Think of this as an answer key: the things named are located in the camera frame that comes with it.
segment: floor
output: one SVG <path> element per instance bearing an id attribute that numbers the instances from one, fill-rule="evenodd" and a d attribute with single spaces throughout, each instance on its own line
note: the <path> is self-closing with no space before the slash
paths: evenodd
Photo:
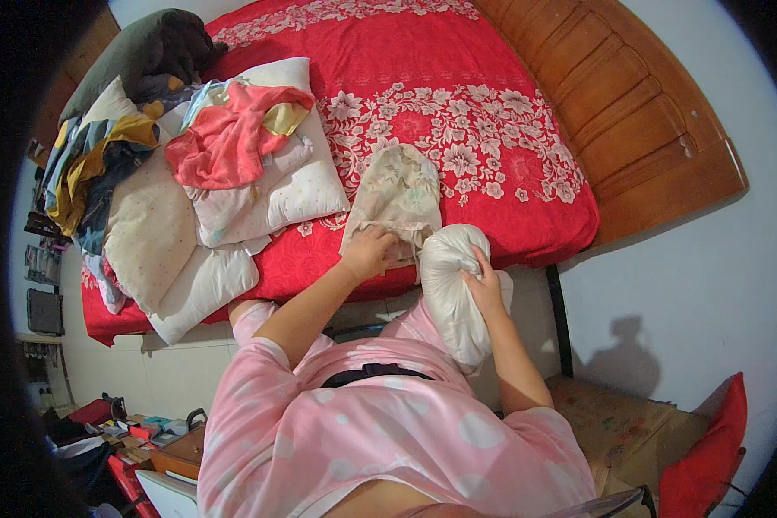
<path id="1" fill-rule="evenodd" d="M 512 315 L 518 332 L 544 377 L 561 371 L 553 311 L 543 269 L 507 269 L 515 281 Z M 69 385 L 78 405 L 107 392 L 122 396 L 130 414 L 185 418 L 199 407 L 209 410 L 225 368 L 238 350 L 228 322 L 199 325 L 182 343 L 168 347 L 155 333 L 116 337 L 110 349 L 86 334 L 80 292 L 80 256 L 71 247 L 63 256 L 63 354 Z M 401 297 L 349 303 L 332 319 L 334 328 L 381 323 L 414 303 L 415 290 Z M 491 358 L 470 380 L 478 399 L 499 409 L 498 384 Z M 64 383 L 52 381 L 58 404 L 69 401 Z"/>

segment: bed frame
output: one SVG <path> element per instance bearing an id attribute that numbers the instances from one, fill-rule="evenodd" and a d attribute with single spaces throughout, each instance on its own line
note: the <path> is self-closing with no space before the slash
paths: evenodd
<path id="1" fill-rule="evenodd" d="M 592 247 L 668 230 L 746 192 L 734 146 L 702 91 L 619 2 L 475 4 L 555 110 L 601 214 Z"/>

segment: bed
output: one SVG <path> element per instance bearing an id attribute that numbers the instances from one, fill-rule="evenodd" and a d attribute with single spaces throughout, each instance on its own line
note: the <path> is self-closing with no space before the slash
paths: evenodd
<path id="1" fill-rule="evenodd" d="M 747 188 L 694 81 L 616 2 L 269 0 L 206 29 L 229 51 L 204 80 L 310 57 L 350 199 L 368 155 L 412 143 L 441 172 L 443 223 L 480 227 L 497 268 L 556 264 Z M 275 235 L 254 257 L 259 284 L 240 298 L 284 302 L 309 286 L 338 260 L 345 221 Z M 414 281 L 414 267 L 390 270 L 351 300 L 400 295 Z M 82 289 L 89 336 L 112 345 L 151 330 L 132 301 L 110 314 L 86 272 Z M 221 308 L 204 323 L 226 319 Z"/>

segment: bed leg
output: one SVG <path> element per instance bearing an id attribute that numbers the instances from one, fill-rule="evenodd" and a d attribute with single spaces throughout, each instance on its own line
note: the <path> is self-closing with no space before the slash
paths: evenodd
<path id="1" fill-rule="evenodd" d="M 561 360 L 561 373 L 567 378 L 572 378 L 572 348 L 570 346 L 570 330 L 567 327 L 567 309 L 564 307 L 564 294 L 561 292 L 561 280 L 559 279 L 559 267 L 550 264 L 544 269 L 549 285 L 549 297 L 553 301 L 553 317 L 555 318 L 555 332 L 559 337 L 559 358 Z"/>

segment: person's right hand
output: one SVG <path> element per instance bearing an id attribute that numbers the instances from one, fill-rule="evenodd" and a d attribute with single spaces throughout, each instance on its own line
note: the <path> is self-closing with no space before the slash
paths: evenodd
<path id="1" fill-rule="evenodd" d="M 478 260 L 478 264 L 480 264 L 483 278 L 479 281 L 475 275 L 470 274 L 466 270 L 461 270 L 463 282 L 466 283 L 469 291 L 472 292 L 475 305 L 485 320 L 493 316 L 506 316 L 504 299 L 500 295 L 500 278 L 498 278 L 484 253 L 474 244 L 471 247 L 472 252 L 475 253 L 475 258 Z"/>
<path id="2" fill-rule="evenodd" d="M 396 234 L 373 224 L 351 238 L 338 264 L 346 267 L 357 282 L 362 283 L 394 266 L 394 260 L 386 257 L 386 252 L 398 240 Z"/>

